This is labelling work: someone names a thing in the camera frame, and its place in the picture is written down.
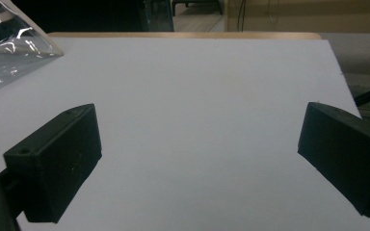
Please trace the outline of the white table mat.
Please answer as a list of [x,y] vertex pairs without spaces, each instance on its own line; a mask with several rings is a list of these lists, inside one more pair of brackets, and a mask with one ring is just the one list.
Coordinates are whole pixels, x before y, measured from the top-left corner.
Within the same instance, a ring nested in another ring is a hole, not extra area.
[[370,231],[298,152],[305,109],[356,111],[321,39],[59,38],[0,89],[3,155],[92,103],[102,157],[56,224],[23,231]]

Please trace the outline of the clear plastic bag beige trim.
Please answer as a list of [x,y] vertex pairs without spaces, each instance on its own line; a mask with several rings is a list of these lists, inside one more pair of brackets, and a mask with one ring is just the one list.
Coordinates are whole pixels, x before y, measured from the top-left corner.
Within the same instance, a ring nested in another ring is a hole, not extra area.
[[0,89],[63,55],[11,0],[0,0]]

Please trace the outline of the black cabinet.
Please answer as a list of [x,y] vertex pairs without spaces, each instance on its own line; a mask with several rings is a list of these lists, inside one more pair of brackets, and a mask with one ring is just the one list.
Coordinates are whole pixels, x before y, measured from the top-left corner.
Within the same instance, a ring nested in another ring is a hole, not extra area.
[[170,0],[140,0],[142,24],[146,32],[173,32]]

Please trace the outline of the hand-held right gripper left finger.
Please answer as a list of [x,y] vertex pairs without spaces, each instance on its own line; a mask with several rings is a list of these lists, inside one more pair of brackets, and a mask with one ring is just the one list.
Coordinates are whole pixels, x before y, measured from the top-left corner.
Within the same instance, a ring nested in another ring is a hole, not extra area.
[[30,222],[58,222],[101,159],[95,106],[68,109],[4,153],[10,210]]

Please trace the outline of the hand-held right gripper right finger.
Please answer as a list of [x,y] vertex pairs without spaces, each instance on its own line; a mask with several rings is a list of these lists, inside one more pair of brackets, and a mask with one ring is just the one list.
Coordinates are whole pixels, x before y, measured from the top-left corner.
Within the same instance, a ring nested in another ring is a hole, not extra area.
[[370,218],[370,122],[330,105],[307,104],[298,153]]

